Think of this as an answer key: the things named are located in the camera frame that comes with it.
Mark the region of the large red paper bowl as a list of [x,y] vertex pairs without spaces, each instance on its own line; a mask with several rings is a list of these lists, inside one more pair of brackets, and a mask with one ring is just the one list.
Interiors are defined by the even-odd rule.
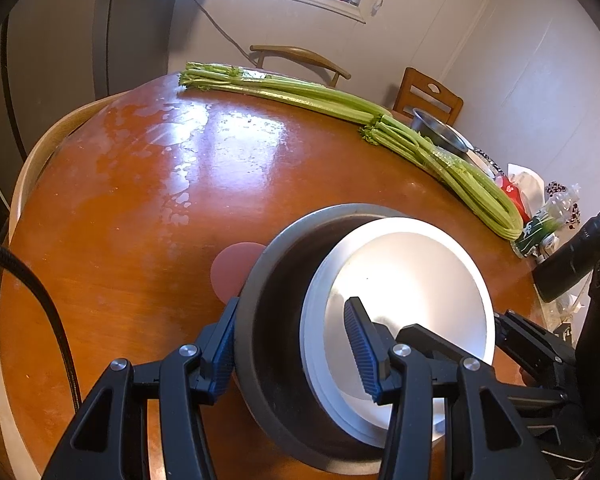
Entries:
[[[324,316],[329,291],[332,289],[332,283],[335,279],[336,266],[344,263],[357,250],[373,240],[396,233],[428,236],[445,244],[453,252],[462,250],[470,258],[470,255],[454,238],[426,222],[405,217],[394,217],[365,223],[343,237],[315,271],[304,297],[299,330],[302,367],[316,400],[340,429],[344,430],[349,436],[354,437],[355,440],[375,448],[384,445],[388,428],[381,434],[373,436],[358,428],[358,425],[354,422],[347,422],[338,413],[339,410],[344,408],[344,402],[340,395],[336,393],[335,384],[326,364]],[[493,323],[489,327],[489,336],[495,349],[494,312]]]

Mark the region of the steel bowl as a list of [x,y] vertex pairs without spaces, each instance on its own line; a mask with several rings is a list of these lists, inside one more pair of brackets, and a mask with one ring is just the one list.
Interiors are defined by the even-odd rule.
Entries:
[[302,304],[313,274],[343,237],[396,214],[373,204],[306,214],[265,247],[239,295],[235,366],[252,417],[286,455],[332,474],[377,474],[384,451],[349,436],[315,399],[301,364]]

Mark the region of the pink chicken-shaped plate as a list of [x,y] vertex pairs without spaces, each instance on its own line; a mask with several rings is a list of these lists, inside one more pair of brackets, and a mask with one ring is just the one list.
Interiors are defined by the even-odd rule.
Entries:
[[237,297],[265,246],[255,242],[240,242],[225,247],[211,265],[210,282],[215,296],[227,304]]

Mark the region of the small red paper bowl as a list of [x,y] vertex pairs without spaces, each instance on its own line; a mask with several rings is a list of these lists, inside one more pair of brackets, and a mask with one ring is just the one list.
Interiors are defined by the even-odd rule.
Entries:
[[375,404],[363,389],[343,324],[344,302],[351,297],[360,298],[370,319],[393,335],[419,324],[484,362],[493,361],[493,309],[471,258],[422,234],[388,234],[366,244],[336,266],[324,350],[344,402],[338,413],[373,436],[387,430],[391,408]]

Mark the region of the black thermos flask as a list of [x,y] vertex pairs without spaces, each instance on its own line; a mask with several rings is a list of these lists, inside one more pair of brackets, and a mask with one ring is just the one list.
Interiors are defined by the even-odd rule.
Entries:
[[575,236],[542,261],[532,278],[540,298],[551,302],[577,284],[600,256],[600,212],[589,218]]

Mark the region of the green plastic bottle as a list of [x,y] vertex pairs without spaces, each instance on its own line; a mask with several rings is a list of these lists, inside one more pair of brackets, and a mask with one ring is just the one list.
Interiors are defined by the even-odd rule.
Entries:
[[570,223],[574,217],[574,207],[579,200],[578,184],[570,185],[550,196],[524,226],[520,237],[513,241],[514,253],[520,258],[528,257],[543,240]]

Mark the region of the red tissue pack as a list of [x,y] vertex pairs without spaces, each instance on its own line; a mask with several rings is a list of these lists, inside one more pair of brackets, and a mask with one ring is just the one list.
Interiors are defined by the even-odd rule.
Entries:
[[528,223],[545,203],[545,182],[530,168],[508,164],[495,183],[513,202],[524,223]]

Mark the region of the right celery bunch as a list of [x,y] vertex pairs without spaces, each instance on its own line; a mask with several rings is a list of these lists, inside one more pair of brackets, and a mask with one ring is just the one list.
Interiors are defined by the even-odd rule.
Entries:
[[426,171],[446,185],[492,232],[516,240],[524,224],[514,203],[483,171],[434,145],[388,115],[358,113],[362,137]]

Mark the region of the celery bunch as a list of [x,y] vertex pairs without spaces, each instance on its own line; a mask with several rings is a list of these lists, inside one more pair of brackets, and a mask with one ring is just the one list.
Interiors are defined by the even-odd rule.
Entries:
[[362,137],[426,171],[446,185],[492,232],[516,240],[524,224],[514,203],[483,171],[434,145],[388,115],[358,113]]
[[361,126],[384,122],[397,125],[382,106],[316,82],[269,74],[263,70],[226,65],[187,62],[178,76],[178,84],[187,89],[218,90],[258,96],[283,104],[353,122]]

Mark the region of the far steel pot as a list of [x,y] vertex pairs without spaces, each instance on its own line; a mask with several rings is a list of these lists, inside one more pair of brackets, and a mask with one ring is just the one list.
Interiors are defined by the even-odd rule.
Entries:
[[464,136],[437,117],[420,108],[414,108],[412,114],[411,128],[439,148],[460,158],[468,158],[468,154],[474,150],[472,144]]

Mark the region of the wooden chair with cutout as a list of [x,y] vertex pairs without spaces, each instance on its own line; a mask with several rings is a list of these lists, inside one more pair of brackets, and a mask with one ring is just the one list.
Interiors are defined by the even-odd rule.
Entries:
[[392,110],[412,118],[413,110],[418,108],[452,126],[463,105],[464,101],[441,82],[414,67],[407,67]]

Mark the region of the left celery bunch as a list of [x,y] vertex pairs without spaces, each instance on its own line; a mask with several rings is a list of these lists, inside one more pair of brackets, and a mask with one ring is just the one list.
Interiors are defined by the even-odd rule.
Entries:
[[382,106],[316,82],[269,74],[263,70],[226,65],[187,62],[178,76],[178,84],[187,89],[218,90],[258,96],[283,104],[353,122],[361,126],[384,122],[397,125]]

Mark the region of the curved-back wooden chair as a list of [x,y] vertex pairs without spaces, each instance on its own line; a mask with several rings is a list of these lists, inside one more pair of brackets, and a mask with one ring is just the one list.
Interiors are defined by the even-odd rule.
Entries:
[[332,72],[332,78],[330,78],[328,83],[330,88],[336,88],[340,78],[345,80],[351,79],[351,74],[347,70],[325,58],[323,55],[306,48],[280,46],[279,44],[252,44],[250,51],[257,55],[257,68],[263,67],[264,60],[268,56],[277,56],[278,58],[286,58],[286,60],[297,64],[320,68],[321,70],[330,70]]

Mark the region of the grey refrigerator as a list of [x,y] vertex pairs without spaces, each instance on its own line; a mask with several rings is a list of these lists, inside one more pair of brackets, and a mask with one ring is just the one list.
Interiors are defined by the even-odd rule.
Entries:
[[0,32],[0,190],[57,119],[168,71],[175,0],[20,0]]

